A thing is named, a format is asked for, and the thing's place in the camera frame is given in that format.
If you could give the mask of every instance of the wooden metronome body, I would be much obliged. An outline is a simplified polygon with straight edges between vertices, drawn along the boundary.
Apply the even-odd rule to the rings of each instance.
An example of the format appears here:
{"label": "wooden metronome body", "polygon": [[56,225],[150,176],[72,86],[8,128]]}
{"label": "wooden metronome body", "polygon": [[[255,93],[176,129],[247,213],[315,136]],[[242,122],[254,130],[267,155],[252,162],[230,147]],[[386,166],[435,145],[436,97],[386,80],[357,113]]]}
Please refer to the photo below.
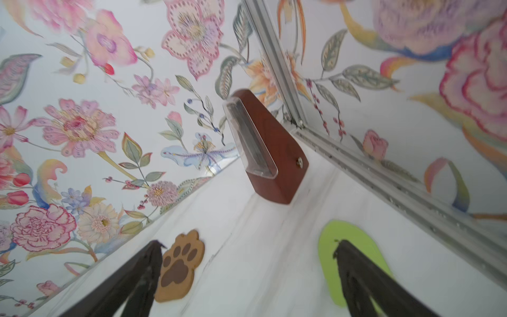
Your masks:
{"label": "wooden metronome body", "polygon": [[250,90],[234,92],[224,110],[255,192],[289,204],[309,164],[299,144]]}

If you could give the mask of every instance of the lime green object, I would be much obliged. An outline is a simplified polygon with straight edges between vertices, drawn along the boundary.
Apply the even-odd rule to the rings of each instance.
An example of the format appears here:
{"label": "lime green object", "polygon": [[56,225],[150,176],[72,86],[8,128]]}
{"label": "lime green object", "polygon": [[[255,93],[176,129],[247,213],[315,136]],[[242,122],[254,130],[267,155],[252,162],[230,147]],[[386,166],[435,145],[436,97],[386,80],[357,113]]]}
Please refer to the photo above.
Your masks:
{"label": "lime green object", "polygon": [[380,267],[387,275],[393,276],[387,263],[385,262],[379,248],[364,231],[351,223],[345,221],[331,220],[322,230],[318,240],[318,257],[320,265],[324,272],[324,277],[328,282],[329,294],[333,302],[341,307],[347,307],[347,302],[343,297],[342,284],[338,274],[338,265],[336,259],[333,259],[333,253],[338,247],[338,241],[348,240],[370,260]]}

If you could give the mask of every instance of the cookie-shaped paw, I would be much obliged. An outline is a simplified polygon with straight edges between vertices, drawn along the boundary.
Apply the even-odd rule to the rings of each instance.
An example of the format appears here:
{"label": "cookie-shaped paw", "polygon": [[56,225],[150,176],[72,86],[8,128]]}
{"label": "cookie-shaped paw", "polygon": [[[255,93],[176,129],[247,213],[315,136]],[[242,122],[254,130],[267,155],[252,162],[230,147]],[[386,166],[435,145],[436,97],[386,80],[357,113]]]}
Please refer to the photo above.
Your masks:
{"label": "cookie-shaped paw", "polygon": [[183,298],[194,282],[194,269],[204,257],[204,243],[196,230],[180,234],[162,256],[160,279],[155,293],[157,302]]}

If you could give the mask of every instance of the marble tabletop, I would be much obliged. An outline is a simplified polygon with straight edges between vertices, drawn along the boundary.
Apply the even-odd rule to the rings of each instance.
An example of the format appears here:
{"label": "marble tabletop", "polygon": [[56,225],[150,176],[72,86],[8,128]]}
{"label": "marble tabletop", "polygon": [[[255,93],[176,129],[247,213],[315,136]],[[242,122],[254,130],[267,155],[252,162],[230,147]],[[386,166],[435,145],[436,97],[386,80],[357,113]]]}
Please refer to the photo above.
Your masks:
{"label": "marble tabletop", "polygon": [[189,294],[150,316],[349,316],[328,292],[317,242],[329,220],[377,243],[396,280],[443,317],[505,316],[507,292],[301,144],[310,166],[290,205],[257,195],[240,160],[35,310],[57,316],[150,240],[196,228],[206,251]]}

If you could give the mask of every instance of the paw-shaped coaster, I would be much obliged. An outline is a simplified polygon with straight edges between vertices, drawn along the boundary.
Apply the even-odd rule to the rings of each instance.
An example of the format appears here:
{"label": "paw-shaped coaster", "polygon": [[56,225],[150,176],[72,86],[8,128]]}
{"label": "paw-shaped coaster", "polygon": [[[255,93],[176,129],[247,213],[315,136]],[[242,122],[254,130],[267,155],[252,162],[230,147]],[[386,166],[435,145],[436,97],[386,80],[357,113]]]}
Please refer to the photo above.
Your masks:
{"label": "paw-shaped coaster", "polygon": [[204,243],[196,230],[176,237],[171,249],[162,256],[160,279],[155,293],[157,302],[183,298],[194,282],[194,269],[204,257]]}

